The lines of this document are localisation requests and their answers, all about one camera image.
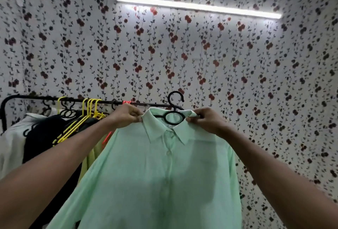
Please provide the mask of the white tube light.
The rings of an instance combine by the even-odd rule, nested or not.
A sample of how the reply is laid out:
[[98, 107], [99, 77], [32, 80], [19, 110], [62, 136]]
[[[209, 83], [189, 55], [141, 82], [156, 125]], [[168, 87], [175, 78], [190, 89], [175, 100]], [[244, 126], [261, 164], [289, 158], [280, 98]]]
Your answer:
[[202, 5], [195, 3], [186, 3], [181, 1], [168, 1], [168, 0], [116, 0], [119, 3], [131, 4], [131, 5], [142, 5], [142, 6], [153, 6], [153, 7], [163, 7], [171, 9], [182, 9], [182, 10], [194, 10], [202, 11], [209, 13], [218, 13], [218, 14], [231, 14], [231, 15], [241, 15], [249, 17], [259, 17], [267, 19], [281, 19], [282, 14], [271, 13], [271, 12], [261, 12], [256, 10], [248, 9], [239, 9], [239, 8], [229, 8], [229, 7], [220, 7], [213, 5]]

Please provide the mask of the white garment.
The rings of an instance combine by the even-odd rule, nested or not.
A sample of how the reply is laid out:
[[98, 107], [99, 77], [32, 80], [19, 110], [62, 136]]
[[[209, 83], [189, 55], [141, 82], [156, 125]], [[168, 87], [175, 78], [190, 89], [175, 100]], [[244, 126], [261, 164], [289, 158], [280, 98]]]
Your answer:
[[26, 143], [24, 132], [28, 133], [32, 126], [56, 115], [56, 112], [57, 109], [52, 108], [49, 116], [26, 113], [22, 120], [9, 127], [0, 136], [0, 179], [23, 163], [24, 146]]

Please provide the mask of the person's left forearm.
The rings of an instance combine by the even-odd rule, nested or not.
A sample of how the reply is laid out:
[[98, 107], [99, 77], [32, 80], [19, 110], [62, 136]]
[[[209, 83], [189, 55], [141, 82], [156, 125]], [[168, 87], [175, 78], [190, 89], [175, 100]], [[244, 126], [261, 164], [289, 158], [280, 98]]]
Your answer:
[[0, 180], [0, 229], [28, 229], [116, 119], [109, 116]]

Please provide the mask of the person's left hand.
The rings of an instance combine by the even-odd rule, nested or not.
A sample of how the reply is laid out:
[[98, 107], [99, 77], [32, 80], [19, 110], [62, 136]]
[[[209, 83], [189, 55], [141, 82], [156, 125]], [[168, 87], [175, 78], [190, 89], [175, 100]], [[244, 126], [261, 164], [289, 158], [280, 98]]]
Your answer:
[[124, 128], [130, 125], [130, 115], [143, 115], [143, 113], [135, 106], [125, 103], [120, 105], [109, 116], [104, 119], [104, 122], [110, 129]]

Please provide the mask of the yellow-green garment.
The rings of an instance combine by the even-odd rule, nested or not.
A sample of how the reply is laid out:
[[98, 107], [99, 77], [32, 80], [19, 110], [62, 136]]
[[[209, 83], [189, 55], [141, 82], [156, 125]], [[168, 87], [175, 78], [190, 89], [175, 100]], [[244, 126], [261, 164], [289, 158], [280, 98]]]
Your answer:
[[85, 157], [85, 159], [82, 162], [81, 171], [78, 179], [78, 183], [82, 180], [85, 173], [88, 171], [88, 169], [92, 166], [92, 164], [95, 162], [95, 160], [99, 157], [101, 152], [104, 150], [106, 146], [106, 138], [108, 134], [105, 134], [94, 146], [94, 148], [89, 152], [89, 154]]

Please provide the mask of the yellow plastic clothes hanger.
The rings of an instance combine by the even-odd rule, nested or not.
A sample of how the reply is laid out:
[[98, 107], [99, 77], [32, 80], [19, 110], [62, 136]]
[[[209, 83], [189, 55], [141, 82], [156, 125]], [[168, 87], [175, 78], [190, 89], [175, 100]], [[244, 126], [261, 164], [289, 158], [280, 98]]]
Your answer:
[[90, 109], [90, 111], [88, 112], [88, 119], [91, 118], [91, 114], [92, 114], [92, 103], [93, 103], [94, 99], [89, 99], [88, 102], [85, 102], [85, 112], [87, 111], [87, 108]]
[[98, 110], [97, 110], [97, 104], [98, 102], [101, 101], [101, 99], [94, 99], [93, 103], [92, 103], [92, 114], [91, 114], [91, 118], [94, 118], [94, 119], [98, 119], [98, 120], [101, 120], [103, 118], [105, 118], [105, 114], [103, 113], [99, 113]]
[[57, 99], [57, 114], [59, 115], [62, 111], [62, 100], [64, 98], [67, 98], [66, 96], [61, 96], [60, 98]]
[[82, 114], [80, 117], [76, 118], [73, 122], [70, 122], [70, 124], [64, 129], [64, 131], [53, 141], [52, 146], [56, 146], [58, 143], [66, 140], [72, 133], [78, 130], [80, 125], [85, 122], [85, 120], [88, 119], [88, 112], [90, 111], [89, 108], [87, 108], [87, 111], [85, 112], [85, 102], [88, 102], [89, 99], [86, 98], [82, 101]]

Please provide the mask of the light green button shirt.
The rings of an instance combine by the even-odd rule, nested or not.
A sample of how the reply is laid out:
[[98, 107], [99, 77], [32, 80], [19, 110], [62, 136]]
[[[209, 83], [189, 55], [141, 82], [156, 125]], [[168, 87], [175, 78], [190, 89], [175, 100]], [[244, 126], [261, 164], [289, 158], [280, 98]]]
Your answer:
[[117, 129], [46, 229], [241, 229], [233, 149], [164, 113]]

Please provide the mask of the black metal clothes rack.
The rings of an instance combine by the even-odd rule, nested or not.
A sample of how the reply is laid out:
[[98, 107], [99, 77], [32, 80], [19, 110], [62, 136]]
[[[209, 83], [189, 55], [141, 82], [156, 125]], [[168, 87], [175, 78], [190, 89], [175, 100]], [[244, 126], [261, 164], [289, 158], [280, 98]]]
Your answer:
[[[40, 100], [42, 101], [43, 99], [50, 99], [53, 101], [57, 101], [57, 97], [52, 97], [52, 96], [32, 96], [32, 95], [10, 95], [6, 97], [0, 104], [0, 120], [1, 120], [1, 125], [2, 125], [2, 131], [3, 133], [7, 130], [7, 118], [6, 118], [6, 104], [12, 100], [12, 99], [28, 99], [28, 100]], [[98, 103], [105, 104], [105, 105], [110, 105], [111, 106], [111, 100], [101, 100]], [[122, 104], [122, 101], [116, 102], [117, 106]], [[184, 110], [183, 107], [180, 107], [178, 105], [174, 105], [172, 103], [139, 103], [139, 102], [131, 102], [131, 104], [136, 105], [136, 106], [143, 106], [143, 107], [159, 107], [159, 108], [174, 108], [176, 110]]]

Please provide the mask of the black garment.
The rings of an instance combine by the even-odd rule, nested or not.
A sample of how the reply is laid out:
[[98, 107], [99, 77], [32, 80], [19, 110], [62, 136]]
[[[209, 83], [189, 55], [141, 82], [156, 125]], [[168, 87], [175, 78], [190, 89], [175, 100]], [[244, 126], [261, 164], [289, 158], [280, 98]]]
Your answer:
[[[57, 143], [54, 144], [53, 141], [73, 122], [76, 122], [75, 118], [65, 120], [59, 115], [53, 115], [37, 123], [30, 131], [24, 131], [26, 142], [24, 145], [23, 163], [28, 162], [32, 158], [52, 148], [53, 145], [56, 145]], [[81, 172], [81, 170], [82, 163], [80, 163], [69, 180], [32, 223], [29, 229], [42, 229], [44, 225], [50, 223], [76, 188], [79, 179], [84, 175], [85, 172]]]

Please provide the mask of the orange plastic clothes hanger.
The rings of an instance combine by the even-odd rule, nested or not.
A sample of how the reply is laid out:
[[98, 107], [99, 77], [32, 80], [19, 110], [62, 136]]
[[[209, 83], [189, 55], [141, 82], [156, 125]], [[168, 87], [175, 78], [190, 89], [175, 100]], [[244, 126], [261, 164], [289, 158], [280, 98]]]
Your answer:
[[[122, 101], [122, 104], [125, 104], [125, 103], [129, 103], [131, 104], [131, 101]], [[105, 146], [107, 145], [108, 141], [110, 140], [110, 138], [112, 137], [112, 135], [114, 134], [115, 130], [109, 132], [107, 134], [107, 136], [105, 137], [104, 141], [102, 142], [102, 148], [104, 149]]]

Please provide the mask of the person's right forearm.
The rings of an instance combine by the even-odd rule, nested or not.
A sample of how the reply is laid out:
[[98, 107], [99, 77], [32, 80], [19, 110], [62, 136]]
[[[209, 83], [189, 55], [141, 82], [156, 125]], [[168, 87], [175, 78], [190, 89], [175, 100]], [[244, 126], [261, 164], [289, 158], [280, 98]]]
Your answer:
[[287, 229], [338, 229], [338, 206], [306, 178], [227, 125], [225, 139]]

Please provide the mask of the person's right hand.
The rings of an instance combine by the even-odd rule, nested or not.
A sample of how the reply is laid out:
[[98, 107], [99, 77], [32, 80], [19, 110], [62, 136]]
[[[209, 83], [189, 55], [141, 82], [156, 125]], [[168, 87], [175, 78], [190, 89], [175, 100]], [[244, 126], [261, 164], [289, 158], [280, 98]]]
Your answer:
[[194, 112], [202, 118], [202, 129], [225, 139], [226, 135], [231, 131], [231, 127], [227, 122], [212, 108], [203, 107], [194, 110]]

